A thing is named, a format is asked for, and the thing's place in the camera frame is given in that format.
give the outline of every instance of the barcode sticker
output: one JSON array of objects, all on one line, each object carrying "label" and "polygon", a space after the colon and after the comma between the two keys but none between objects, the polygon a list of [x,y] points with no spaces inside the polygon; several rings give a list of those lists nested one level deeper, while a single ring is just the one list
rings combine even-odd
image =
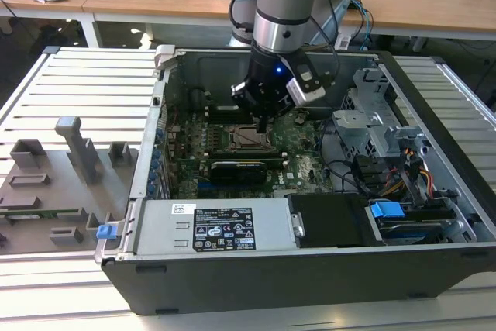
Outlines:
[{"label": "barcode sticker", "polygon": [[195,204],[188,204],[188,205],[180,205],[174,203],[172,205],[172,214],[173,215],[193,215],[196,210],[196,205]]}]

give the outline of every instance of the motherboard chip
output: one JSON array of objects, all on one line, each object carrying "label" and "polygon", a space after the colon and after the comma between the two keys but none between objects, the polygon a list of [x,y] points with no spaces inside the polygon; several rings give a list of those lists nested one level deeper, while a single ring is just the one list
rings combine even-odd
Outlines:
[{"label": "motherboard chip", "polygon": [[233,150],[266,150],[271,148],[269,129],[266,133],[257,133],[255,126],[232,126],[229,128],[231,148]]}]

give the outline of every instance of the black plastic cover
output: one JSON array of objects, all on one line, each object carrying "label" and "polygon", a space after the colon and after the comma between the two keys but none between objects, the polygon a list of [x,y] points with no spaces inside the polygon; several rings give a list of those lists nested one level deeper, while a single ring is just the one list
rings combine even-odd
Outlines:
[{"label": "black plastic cover", "polygon": [[291,213],[300,213],[305,236],[297,239],[301,248],[367,247],[375,239],[365,212],[367,200],[359,194],[292,194]]}]

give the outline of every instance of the white sticker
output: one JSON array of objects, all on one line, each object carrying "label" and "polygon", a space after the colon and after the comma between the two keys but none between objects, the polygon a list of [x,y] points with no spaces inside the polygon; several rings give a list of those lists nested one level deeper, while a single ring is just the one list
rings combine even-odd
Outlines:
[{"label": "white sticker", "polygon": [[9,220],[29,220],[29,219],[41,219],[38,215],[13,215],[8,216]]},{"label": "white sticker", "polygon": [[173,215],[193,215],[196,210],[196,205],[195,204],[189,204],[189,205],[180,205],[174,203],[172,205],[172,214]]}]

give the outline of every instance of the blue latch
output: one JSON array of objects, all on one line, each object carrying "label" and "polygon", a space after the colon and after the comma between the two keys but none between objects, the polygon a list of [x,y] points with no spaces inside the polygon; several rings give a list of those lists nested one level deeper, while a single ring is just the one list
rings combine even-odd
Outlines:
[{"label": "blue latch", "polygon": [[114,240],[117,238],[117,226],[100,225],[96,231],[96,237],[99,240]]},{"label": "blue latch", "polygon": [[405,217],[403,208],[398,202],[375,202],[370,206],[372,215],[377,217]]}]

